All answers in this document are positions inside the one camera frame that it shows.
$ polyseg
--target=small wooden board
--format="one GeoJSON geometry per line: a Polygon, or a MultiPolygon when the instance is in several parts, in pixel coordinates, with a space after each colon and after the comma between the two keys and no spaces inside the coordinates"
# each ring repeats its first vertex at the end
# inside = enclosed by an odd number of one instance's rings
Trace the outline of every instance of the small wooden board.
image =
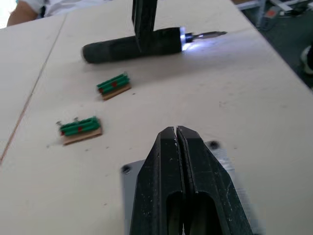
{"type": "Polygon", "coordinates": [[[118,94],[121,94],[121,93],[123,93],[124,91],[129,90],[130,88],[132,88],[132,86],[131,86],[130,84],[126,84],[125,86],[120,87],[118,90],[114,90],[114,91],[111,91],[111,92],[109,92],[109,93],[103,94],[103,95],[102,95],[102,98],[103,98],[104,100],[111,99],[111,98],[113,98],[114,96],[116,96],[116,95],[118,95],[118,94]]]}
{"type": "Polygon", "coordinates": [[[75,143],[78,141],[83,141],[83,140],[94,138],[94,137],[97,137],[100,135],[102,135],[102,127],[101,126],[98,129],[93,130],[93,131],[88,131],[88,132],[84,132],[84,133],[76,134],[76,135],[72,135],[72,136],[64,136],[63,137],[63,145],[68,145],[68,144],[75,143]]]}

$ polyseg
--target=person's arm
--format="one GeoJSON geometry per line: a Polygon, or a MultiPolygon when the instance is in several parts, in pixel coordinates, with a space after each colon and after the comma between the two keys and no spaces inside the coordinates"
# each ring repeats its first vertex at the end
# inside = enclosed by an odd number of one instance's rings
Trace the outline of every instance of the person's arm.
{"type": "Polygon", "coordinates": [[[19,1],[15,10],[11,13],[7,26],[33,21],[38,13],[34,11],[25,1],[19,1]]]}

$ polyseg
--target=dark floor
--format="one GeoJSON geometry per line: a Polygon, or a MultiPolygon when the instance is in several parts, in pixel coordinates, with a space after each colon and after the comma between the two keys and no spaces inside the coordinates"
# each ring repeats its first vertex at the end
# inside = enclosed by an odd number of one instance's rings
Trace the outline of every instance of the dark floor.
{"type": "MultiPolygon", "coordinates": [[[[256,10],[257,8],[254,8],[243,12],[253,24],[256,10]]],[[[313,11],[306,11],[303,15],[292,18],[280,17],[271,30],[260,32],[301,80],[312,88],[313,76],[303,72],[299,57],[303,49],[313,42],[313,11]]]]}

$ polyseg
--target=white table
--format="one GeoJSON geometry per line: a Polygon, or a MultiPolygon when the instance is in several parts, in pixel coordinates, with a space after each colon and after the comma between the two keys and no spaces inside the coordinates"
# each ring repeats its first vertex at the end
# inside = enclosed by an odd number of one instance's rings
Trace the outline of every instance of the white table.
{"type": "Polygon", "coordinates": [[[132,35],[131,5],[67,15],[2,163],[1,234],[123,234],[119,169],[173,125],[222,142],[268,235],[311,234],[310,90],[228,0],[159,1],[156,14],[156,29],[223,37],[177,55],[85,64],[83,45],[132,35]],[[100,100],[95,86],[123,71],[133,88],[100,100]],[[55,122],[93,115],[104,135],[63,147],[55,122]]]}
{"type": "Polygon", "coordinates": [[[46,18],[0,30],[0,159],[64,19],[46,18]]]}

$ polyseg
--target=white shirt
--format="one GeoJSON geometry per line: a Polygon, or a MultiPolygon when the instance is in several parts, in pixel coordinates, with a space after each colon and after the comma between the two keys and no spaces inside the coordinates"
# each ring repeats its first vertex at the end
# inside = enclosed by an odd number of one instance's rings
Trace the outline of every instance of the white shirt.
{"type": "Polygon", "coordinates": [[[45,17],[64,14],[87,6],[101,5],[109,0],[22,0],[38,14],[45,6],[45,17]]]}

